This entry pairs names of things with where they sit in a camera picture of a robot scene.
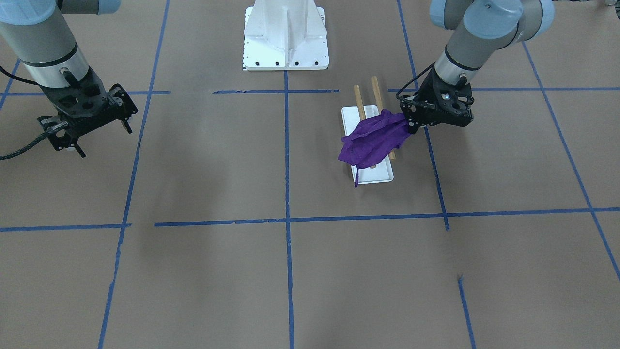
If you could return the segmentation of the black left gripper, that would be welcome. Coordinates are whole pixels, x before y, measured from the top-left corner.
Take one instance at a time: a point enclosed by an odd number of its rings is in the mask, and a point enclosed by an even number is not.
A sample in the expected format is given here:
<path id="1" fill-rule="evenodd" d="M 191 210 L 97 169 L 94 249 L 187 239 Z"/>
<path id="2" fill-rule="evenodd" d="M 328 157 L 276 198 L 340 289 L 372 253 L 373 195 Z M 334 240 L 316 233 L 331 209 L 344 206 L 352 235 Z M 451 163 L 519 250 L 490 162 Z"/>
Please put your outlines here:
<path id="1" fill-rule="evenodd" d="M 427 71 L 429 73 L 414 95 L 399 96 L 401 110 L 407 120 L 407 132 L 413 135 L 421 127 L 440 123 L 460 127 L 469 125 L 474 120 L 471 111 L 474 98 L 471 83 L 464 73 L 452 85 L 444 82 L 433 66 L 428 66 L 399 89 L 399 93 Z"/>

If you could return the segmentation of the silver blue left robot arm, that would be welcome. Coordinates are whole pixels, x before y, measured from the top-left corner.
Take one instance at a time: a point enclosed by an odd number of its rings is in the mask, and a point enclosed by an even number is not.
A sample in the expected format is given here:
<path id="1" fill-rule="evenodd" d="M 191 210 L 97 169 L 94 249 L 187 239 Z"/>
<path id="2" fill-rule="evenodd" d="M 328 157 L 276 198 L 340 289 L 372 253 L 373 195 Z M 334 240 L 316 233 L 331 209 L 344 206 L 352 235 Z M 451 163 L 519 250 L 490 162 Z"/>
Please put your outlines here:
<path id="1" fill-rule="evenodd" d="M 547 31 L 555 7 L 551 0 L 433 0 L 429 16 L 452 36 L 436 62 L 424 70 L 418 91 L 396 95 L 411 134 L 425 126 L 470 124 L 476 73 L 499 49 Z"/>

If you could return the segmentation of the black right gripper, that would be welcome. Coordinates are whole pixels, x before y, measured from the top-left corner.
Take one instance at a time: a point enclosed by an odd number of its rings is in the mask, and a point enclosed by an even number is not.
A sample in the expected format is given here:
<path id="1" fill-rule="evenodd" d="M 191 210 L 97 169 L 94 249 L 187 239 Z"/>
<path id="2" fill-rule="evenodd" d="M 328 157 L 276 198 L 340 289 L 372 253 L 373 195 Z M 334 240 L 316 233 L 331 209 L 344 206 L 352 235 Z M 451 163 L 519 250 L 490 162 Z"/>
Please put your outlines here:
<path id="1" fill-rule="evenodd" d="M 130 123 L 138 113 L 137 106 L 121 85 L 114 84 L 107 91 L 92 68 L 74 86 L 42 87 L 42 91 L 58 113 L 37 121 L 57 151 L 70 149 L 85 158 L 79 138 L 113 121 L 122 122 L 126 132 L 133 133 Z"/>

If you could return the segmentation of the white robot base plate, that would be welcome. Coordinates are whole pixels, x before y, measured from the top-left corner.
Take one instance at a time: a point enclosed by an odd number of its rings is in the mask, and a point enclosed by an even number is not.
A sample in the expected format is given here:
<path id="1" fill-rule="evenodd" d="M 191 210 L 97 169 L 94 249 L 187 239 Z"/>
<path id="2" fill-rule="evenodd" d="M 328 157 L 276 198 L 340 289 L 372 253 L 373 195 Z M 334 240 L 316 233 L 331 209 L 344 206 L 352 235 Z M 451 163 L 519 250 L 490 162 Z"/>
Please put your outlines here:
<path id="1" fill-rule="evenodd" d="M 244 20 L 246 71 L 328 69 L 325 12 L 314 0 L 257 0 Z"/>

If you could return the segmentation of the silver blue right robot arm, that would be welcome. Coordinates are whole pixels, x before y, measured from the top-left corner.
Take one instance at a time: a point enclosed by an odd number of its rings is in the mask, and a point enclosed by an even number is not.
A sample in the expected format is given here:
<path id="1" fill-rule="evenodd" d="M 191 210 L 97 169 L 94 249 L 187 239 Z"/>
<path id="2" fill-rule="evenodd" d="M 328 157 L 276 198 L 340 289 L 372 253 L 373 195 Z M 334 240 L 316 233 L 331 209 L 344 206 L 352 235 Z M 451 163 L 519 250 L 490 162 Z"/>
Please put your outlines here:
<path id="1" fill-rule="evenodd" d="M 22 155 L 49 140 L 55 150 L 74 149 L 81 157 L 79 138 L 113 121 L 120 121 L 127 133 L 138 112 L 122 86 L 106 90 L 93 71 L 73 35 L 65 14 L 111 14 L 119 0 L 3 0 L 0 3 L 2 37 L 31 75 L 28 84 L 38 86 L 55 107 L 55 116 L 42 116 L 42 133 L 2 160 Z"/>

